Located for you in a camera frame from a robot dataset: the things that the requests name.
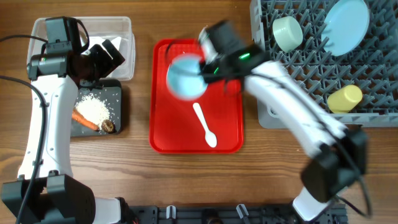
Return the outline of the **orange carrot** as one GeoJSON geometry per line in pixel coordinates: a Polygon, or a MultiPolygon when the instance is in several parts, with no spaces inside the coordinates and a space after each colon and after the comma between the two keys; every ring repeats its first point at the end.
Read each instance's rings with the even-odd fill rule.
{"type": "Polygon", "coordinates": [[[83,115],[81,115],[76,109],[72,111],[72,120],[76,121],[77,123],[80,123],[81,125],[93,130],[93,131],[99,131],[100,128],[92,123],[91,121],[88,121],[83,115]]]}

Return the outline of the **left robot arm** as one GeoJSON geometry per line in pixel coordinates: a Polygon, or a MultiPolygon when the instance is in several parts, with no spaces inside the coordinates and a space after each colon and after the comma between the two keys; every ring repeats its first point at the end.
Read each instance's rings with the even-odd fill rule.
{"type": "Polygon", "coordinates": [[[70,130],[78,90],[95,88],[124,62],[108,40],[82,44],[86,33],[74,17],[45,21],[42,50],[27,64],[32,117],[17,179],[2,185],[1,199],[18,223],[130,223],[122,198],[97,198],[75,180],[70,163],[70,130]]]}

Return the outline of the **light blue plate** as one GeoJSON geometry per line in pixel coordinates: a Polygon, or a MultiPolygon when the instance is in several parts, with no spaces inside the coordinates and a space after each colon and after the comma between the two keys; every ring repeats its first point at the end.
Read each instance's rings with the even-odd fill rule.
{"type": "Polygon", "coordinates": [[[364,39],[370,23],[369,8],[363,0],[340,0],[328,12],[321,40],[332,56],[344,55],[364,39]]]}

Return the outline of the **yellow plastic cup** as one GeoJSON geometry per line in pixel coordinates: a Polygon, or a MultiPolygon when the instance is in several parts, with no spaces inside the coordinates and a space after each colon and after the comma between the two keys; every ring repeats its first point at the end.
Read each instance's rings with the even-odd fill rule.
{"type": "Polygon", "coordinates": [[[359,87],[346,85],[328,97],[327,105],[333,113],[349,113],[362,99],[363,93],[359,87]]]}

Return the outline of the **white napkin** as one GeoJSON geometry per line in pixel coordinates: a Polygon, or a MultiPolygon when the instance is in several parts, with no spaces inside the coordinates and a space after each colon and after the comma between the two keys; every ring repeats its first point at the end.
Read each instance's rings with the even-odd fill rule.
{"type": "MultiPolygon", "coordinates": [[[[91,49],[94,45],[96,45],[96,44],[100,45],[103,49],[105,49],[105,47],[102,45],[102,43],[103,43],[105,40],[106,40],[106,39],[104,39],[104,38],[102,38],[102,37],[90,37],[90,38],[89,38],[89,41],[90,41],[89,47],[88,47],[88,49],[87,49],[86,51],[84,51],[83,53],[86,54],[86,55],[88,55],[90,49],[91,49]]],[[[111,41],[111,43],[115,46],[115,48],[116,48],[117,50],[119,50],[119,49],[120,49],[120,45],[121,45],[121,40],[122,40],[121,37],[115,37],[115,38],[111,39],[110,41],[111,41]]]]}

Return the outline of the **white rice pile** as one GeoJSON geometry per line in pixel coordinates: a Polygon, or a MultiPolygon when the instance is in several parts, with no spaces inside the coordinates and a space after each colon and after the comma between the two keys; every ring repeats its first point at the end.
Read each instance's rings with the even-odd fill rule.
{"type": "Polygon", "coordinates": [[[117,113],[117,107],[112,101],[108,99],[101,100],[99,95],[92,93],[84,95],[80,100],[77,100],[75,109],[85,119],[99,127],[105,120],[115,122],[121,117],[117,113]]]}

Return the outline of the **brown food scrap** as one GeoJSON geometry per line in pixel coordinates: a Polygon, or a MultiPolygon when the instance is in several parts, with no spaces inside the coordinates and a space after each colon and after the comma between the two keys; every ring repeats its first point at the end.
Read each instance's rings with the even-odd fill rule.
{"type": "Polygon", "coordinates": [[[114,123],[112,121],[110,121],[109,119],[105,119],[101,123],[101,129],[108,134],[112,134],[116,131],[114,123]]]}

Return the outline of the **green bowl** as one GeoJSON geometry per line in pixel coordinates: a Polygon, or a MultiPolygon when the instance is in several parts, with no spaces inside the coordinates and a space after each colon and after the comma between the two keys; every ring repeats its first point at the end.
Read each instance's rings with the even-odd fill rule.
{"type": "Polygon", "coordinates": [[[272,24],[272,33],[277,45],[286,53],[295,50],[303,42],[302,28],[292,16],[276,19],[272,24]]]}

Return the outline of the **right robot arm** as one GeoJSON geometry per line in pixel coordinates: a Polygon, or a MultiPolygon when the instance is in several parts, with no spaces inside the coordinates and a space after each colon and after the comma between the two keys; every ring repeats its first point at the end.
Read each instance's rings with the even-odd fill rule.
{"type": "Polygon", "coordinates": [[[292,206],[304,222],[312,222],[335,201],[348,203],[341,193],[358,182],[366,212],[373,208],[364,181],[368,138],[361,129],[349,129],[327,113],[300,88],[284,66],[269,60],[258,45],[247,45],[230,21],[201,30],[198,42],[205,60],[201,74],[205,83],[239,80],[244,90],[269,105],[293,133],[311,159],[300,178],[303,189],[292,206]]]}

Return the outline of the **blue bowl with rice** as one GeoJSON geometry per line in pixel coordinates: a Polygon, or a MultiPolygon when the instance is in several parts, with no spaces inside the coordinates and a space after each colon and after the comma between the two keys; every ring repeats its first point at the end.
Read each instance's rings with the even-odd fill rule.
{"type": "Polygon", "coordinates": [[[208,87],[200,75],[201,57],[181,54],[172,60],[166,76],[167,88],[174,97],[188,101],[201,97],[208,87]]]}

